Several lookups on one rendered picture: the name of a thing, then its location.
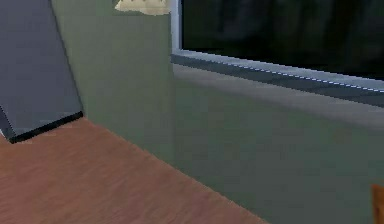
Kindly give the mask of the grey framed window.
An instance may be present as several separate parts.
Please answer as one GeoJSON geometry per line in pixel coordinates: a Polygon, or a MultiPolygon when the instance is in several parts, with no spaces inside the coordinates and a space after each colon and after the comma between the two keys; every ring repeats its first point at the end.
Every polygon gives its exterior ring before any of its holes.
{"type": "Polygon", "coordinates": [[[175,64],[384,108],[384,0],[172,0],[175,64]]]}

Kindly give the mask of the dark grey fridge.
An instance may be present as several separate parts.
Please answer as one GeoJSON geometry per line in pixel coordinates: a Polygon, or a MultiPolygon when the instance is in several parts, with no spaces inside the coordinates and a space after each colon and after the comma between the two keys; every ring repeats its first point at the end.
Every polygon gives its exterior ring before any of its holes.
{"type": "Polygon", "coordinates": [[[21,142],[82,116],[52,0],[0,0],[0,134],[21,142]]]}

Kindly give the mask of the orange wooden furniture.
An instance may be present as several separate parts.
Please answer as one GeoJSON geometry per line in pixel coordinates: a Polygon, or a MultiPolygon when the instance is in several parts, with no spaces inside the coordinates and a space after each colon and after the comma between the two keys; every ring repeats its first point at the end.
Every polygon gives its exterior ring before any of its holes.
{"type": "Polygon", "coordinates": [[[384,224],[384,186],[371,186],[374,224],[384,224]]]}

